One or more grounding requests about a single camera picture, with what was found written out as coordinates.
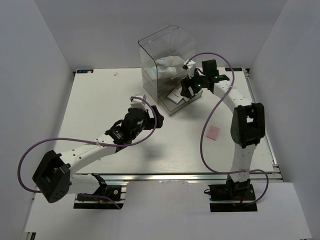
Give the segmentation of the white square pad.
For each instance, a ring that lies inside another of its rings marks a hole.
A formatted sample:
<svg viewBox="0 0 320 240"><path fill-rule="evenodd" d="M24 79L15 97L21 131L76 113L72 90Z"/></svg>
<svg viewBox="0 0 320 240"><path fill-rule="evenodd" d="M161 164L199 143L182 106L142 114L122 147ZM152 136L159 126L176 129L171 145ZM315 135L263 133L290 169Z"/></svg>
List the white square pad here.
<svg viewBox="0 0 320 240"><path fill-rule="evenodd" d="M173 90L168 96L167 98L172 101L173 103L175 103L176 105L178 105L182 100L184 100L182 98L182 96L180 95L180 91L178 89Z"/></svg>

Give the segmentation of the clear acrylic organizer with drawers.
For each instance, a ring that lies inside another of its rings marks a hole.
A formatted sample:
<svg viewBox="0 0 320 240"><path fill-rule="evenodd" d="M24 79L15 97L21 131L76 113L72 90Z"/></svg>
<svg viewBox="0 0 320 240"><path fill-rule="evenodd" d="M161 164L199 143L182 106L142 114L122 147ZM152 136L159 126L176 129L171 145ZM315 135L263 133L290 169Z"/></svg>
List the clear acrylic organizer with drawers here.
<svg viewBox="0 0 320 240"><path fill-rule="evenodd" d="M181 96L184 63L195 54L196 42L177 25L169 25L138 40L142 86L172 116L202 96Z"/></svg>

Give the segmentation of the pink makeup packet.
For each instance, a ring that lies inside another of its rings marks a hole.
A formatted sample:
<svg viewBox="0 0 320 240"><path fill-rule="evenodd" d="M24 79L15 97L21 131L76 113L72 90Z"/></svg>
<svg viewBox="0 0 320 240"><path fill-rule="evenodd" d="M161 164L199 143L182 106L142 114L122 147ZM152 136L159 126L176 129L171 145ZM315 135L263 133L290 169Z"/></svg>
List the pink makeup packet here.
<svg viewBox="0 0 320 240"><path fill-rule="evenodd" d="M220 133L220 128L211 125L206 133L206 137L213 141L216 141Z"/></svg>

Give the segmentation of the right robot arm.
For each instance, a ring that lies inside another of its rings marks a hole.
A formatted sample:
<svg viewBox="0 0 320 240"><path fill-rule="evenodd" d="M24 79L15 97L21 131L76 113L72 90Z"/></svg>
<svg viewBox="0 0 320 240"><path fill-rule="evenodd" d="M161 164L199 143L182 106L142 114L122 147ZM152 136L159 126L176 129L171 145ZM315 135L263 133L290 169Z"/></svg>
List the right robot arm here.
<svg viewBox="0 0 320 240"><path fill-rule="evenodd" d="M266 133L264 106L252 103L234 88L233 79L219 74L214 59L203 61L202 70L192 60L186 60L182 68L188 72L188 76L180 81L182 97L190 100L202 89L207 89L232 113L230 135L234 142L234 155L227 175L233 182L225 187L225 192L236 200L244 193L242 183L247 183L250 178L253 153Z"/></svg>

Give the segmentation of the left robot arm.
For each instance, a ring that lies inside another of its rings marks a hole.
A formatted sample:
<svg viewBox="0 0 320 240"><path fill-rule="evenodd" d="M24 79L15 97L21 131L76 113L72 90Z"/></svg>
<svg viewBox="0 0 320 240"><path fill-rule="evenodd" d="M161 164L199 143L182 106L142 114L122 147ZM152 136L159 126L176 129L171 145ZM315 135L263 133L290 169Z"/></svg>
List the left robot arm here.
<svg viewBox="0 0 320 240"><path fill-rule="evenodd" d="M115 122L94 144L84 144L62 153L54 150L45 153L32 179L46 200L55 203L68 194L90 195L96 200L107 196L107 183L99 174L77 172L97 160L120 152L143 130L160 129L164 117L155 105L151 108L155 117L150 117L146 109L129 108L124 119Z"/></svg>

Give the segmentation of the blue label sticker right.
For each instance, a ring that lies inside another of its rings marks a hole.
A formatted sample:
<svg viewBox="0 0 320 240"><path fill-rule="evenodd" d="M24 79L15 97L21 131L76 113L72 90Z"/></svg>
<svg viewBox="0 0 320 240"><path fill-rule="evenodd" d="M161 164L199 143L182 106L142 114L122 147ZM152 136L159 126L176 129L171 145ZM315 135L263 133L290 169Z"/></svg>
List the blue label sticker right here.
<svg viewBox="0 0 320 240"><path fill-rule="evenodd" d="M224 69L225 69L226 72L232 72L232 71L234 71L234 72L242 72L243 71L243 69L241 67L232 67L232 68L225 67Z"/></svg>

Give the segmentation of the blue label sticker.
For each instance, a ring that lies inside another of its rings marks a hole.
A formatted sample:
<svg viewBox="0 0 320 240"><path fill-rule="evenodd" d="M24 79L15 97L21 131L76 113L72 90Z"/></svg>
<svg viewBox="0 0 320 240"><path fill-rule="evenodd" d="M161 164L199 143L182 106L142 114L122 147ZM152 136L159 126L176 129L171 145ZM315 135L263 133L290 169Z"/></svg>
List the blue label sticker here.
<svg viewBox="0 0 320 240"><path fill-rule="evenodd" d="M232 72L232 71L234 71L234 72L242 72L243 71L243 69L241 67L232 67L232 68L225 67L224 69L225 69L226 72Z"/></svg>
<svg viewBox="0 0 320 240"><path fill-rule="evenodd" d="M93 69L78 69L76 74L92 74L93 72Z"/></svg>

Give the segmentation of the blue label sticker left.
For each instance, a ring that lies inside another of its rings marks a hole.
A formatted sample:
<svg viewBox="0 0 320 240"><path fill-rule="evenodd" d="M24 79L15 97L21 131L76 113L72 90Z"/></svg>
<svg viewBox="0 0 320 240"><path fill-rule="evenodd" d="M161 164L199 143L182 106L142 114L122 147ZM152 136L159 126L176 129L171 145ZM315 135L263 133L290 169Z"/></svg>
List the blue label sticker left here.
<svg viewBox="0 0 320 240"><path fill-rule="evenodd" d="M78 69L76 74L92 74L93 72L93 69Z"/></svg>

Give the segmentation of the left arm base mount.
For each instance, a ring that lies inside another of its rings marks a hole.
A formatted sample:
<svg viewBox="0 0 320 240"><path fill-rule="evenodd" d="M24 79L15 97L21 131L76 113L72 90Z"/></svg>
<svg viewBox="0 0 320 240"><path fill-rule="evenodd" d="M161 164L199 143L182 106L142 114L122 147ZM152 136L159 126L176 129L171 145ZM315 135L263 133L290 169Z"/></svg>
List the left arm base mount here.
<svg viewBox="0 0 320 240"><path fill-rule="evenodd" d="M106 182L99 174L74 174L69 194L75 194L74 209L120 210L124 205L125 187Z"/></svg>

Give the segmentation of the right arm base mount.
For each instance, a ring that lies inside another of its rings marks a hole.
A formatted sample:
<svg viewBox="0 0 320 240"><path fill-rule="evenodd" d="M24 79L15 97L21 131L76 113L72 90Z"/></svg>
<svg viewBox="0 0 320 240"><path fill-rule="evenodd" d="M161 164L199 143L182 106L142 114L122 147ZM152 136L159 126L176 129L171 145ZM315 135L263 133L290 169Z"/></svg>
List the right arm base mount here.
<svg viewBox="0 0 320 240"><path fill-rule="evenodd" d="M233 182L231 178L224 184L211 184L203 191L209 196L211 213L257 212L255 191L251 181Z"/></svg>

